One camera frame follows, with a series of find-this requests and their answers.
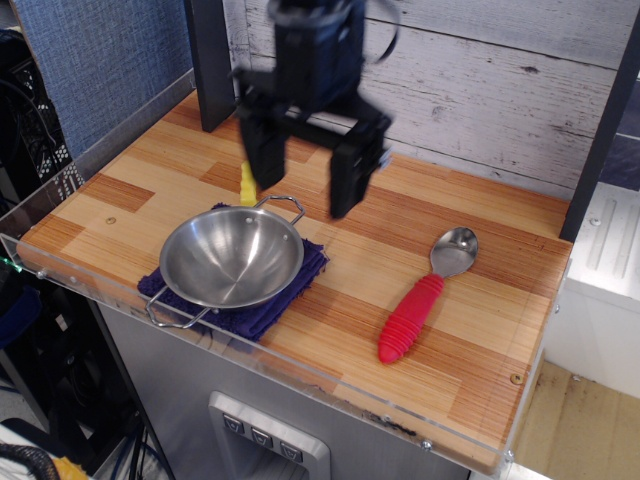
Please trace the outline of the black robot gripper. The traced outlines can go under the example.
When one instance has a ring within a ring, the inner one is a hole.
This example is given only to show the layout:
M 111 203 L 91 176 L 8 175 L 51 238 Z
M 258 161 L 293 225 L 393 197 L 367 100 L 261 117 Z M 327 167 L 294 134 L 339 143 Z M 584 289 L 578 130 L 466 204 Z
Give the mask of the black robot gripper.
M 371 176 L 390 163 L 382 136 L 390 118 L 358 92 L 365 63 L 364 21 L 277 22 L 276 65 L 271 71 L 236 68 L 240 88 L 238 117 L 251 172 L 261 190 L 285 175 L 285 147 L 295 135 L 334 147 L 329 135 L 307 123 L 320 112 L 356 122 L 370 139 L 348 138 L 330 161 L 330 215 L 344 218 L 366 194 Z

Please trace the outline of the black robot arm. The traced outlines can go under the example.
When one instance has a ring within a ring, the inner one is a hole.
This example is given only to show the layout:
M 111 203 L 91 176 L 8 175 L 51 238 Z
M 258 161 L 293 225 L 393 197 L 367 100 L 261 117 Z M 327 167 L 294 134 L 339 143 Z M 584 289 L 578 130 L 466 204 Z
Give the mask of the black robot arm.
M 285 175 L 290 137 L 331 150 L 330 215 L 360 203 L 388 154 L 391 118 L 359 93 L 365 58 L 362 1 L 271 1 L 276 65 L 237 68 L 237 114 L 252 174 L 261 189 Z

